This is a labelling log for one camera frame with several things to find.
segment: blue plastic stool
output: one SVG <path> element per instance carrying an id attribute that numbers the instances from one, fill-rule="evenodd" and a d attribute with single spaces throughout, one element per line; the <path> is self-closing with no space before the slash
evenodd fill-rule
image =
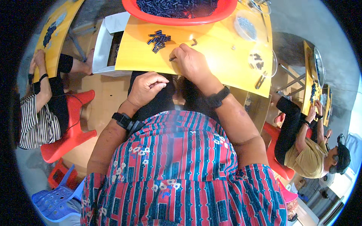
<path id="1" fill-rule="evenodd" d="M 68 177 L 73 169 L 74 164 L 64 175 L 62 181 L 59 183 L 59 186 L 54 190 L 42 190 L 31 196 L 34 205 L 39 209 L 43 216 L 51 222 L 60 222 L 71 215 L 80 216 L 80 213 L 67 205 L 67 201 L 71 200 L 73 197 L 81 201 L 83 192 L 85 179 L 80 183 L 75 191 L 68 188 L 66 185 Z"/>

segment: black pants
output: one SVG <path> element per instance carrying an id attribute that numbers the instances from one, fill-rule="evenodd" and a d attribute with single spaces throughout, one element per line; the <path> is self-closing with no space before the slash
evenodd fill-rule
<path id="1" fill-rule="evenodd" d="M 295 103 L 282 97 L 277 103 L 277 108 L 285 113 L 285 120 L 280 131 L 274 153 L 277 161 L 284 166 L 285 154 L 293 146 L 296 141 L 296 136 L 302 127 L 301 121 L 306 118 L 305 114 L 300 112 L 300 108 Z M 316 121 L 313 120 L 310 127 L 312 128 L 311 140 L 317 142 L 317 127 Z"/>
<path id="2" fill-rule="evenodd" d="M 144 74 L 144 71 L 134 71 L 132 72 L 130 87 L 128 89 L 128 95 L 131 92 L 133 82 L 135 78 L 141 74 Z M 147 105 L 141 107 L 136 114 L 133 116 L 133 120 L 144 121 L 148 117 L 154 116 L 163 111 L 171 111 L 175 110 L 175 106 L 172 100 L 172 96 L 175 93 L 175 86 L 172 82 L 172 75 L 171 74 L 163 74 L 159 73 L 160 75 L 164 76 L 170 82 L 167 84 L 165 88 L 163 88 L 156 97 L 151 100 Z M 200 90 L 189 80 L 184 80 L 185 84 L 183 87 L 186 87 L 184 90 L 184 98 L 186 103 L 184 105 L 184 110 L 186 111 L 196 111 L 203 113 L 215 121 L 220 123 L 219 118 L 214 109 L 210 109 L 205 102 L 205 97 L 202 95 Z"/>
<path id="3" fill-rule="evenodd" d="M 60 73 L 69 73 L 73 66 L 73 57 L 61 54 L 58 64 L 58 72 L 56 77 L 50 78 L 50 88 L 52 97 L 48 101 L 49 110 L 58 118 L 60 127 L 60 136 L 62 137 L 68 128 L 69 113 L 67 100 L 64 94 L 63 82 Z M 34 93 L 40 92 L 40 81 L 34 83 Z"/>

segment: gray hair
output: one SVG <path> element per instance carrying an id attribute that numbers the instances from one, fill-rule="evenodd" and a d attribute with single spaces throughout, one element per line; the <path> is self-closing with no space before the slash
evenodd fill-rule
<path id="1" fill-rule="evenodd" d="M 333 155 L 332 158 L 338 163 L 338 155 Z M 336 166 L 331 166 L 331 167 L 329 168 L 329 172 L 330 172 L 331 174 L 335 174 L 335 173 L 337 172 L 337 167 L 336 167 Z"/>

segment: red bowl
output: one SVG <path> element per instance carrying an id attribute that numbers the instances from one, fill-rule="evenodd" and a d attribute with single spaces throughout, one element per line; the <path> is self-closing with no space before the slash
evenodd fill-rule
<path id="1" fill-rule="evenodd" d="M 122 0 L 122 4 L 132 16 L 149 23 L 169 26 L 194 26 L 215 23 L 230 16 L 236 8 L 237 0 L 219 0 L 218 7 L 210 16 L 190 19 L 166 18 L 147 14 L 140 10 L 136 0 Z"/>

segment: floral patterned shirt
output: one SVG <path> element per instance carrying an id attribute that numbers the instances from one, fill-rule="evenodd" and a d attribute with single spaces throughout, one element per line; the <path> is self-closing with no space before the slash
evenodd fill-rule
<path id="1" fill-rule="evenodd" d="M 107 175 L 86 177 L 82 225 L 286 225 L 272 170 L 238 170 L 213 119 L 166 111 L 145 124 L 116 149 Z"/>

